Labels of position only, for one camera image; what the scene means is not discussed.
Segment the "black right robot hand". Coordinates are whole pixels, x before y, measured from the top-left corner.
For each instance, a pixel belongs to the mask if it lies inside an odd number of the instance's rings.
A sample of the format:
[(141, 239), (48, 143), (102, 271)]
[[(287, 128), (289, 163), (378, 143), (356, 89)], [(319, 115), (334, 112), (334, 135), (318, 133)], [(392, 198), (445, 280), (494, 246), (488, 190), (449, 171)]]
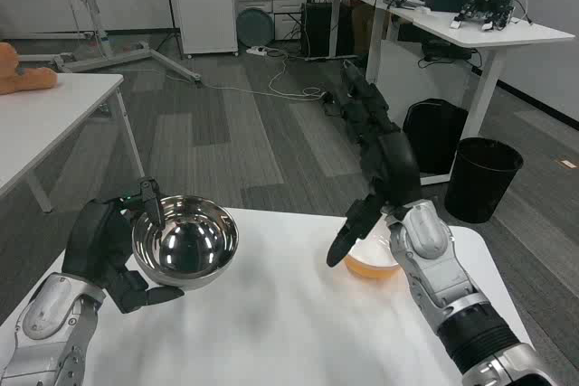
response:
[(363, 240), (384, 213), (390, 228), (400, 230), (413, 202), (422, 199), (421, 176), (406, 134), (388, 114), (389, 106), (375, 84), (350, 60), (341, 67), (346, 91), (335, 96), (348, 137), (359, 146), (360, 167), (369, 194), (352, 203), (346, 222), (327, 253), (333, 268)]

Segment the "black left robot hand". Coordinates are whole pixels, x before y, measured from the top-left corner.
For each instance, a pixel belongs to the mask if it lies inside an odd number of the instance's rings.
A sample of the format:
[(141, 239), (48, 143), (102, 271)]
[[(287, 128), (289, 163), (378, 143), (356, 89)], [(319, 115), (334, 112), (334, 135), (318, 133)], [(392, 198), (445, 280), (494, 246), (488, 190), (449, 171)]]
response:
[(123, 314), (183, 297), (185, 292), (177, 287), (150, 289), (140, 272), (126, 267), (133, 254), (132, 223), (136, 218), (122, 212), (145, 215), (158, 233), (166, 227), (161, 199), (157, 181), (143, 177), (124, 195), (85, 204), (71, 230), (62, 272), (106, 290)]

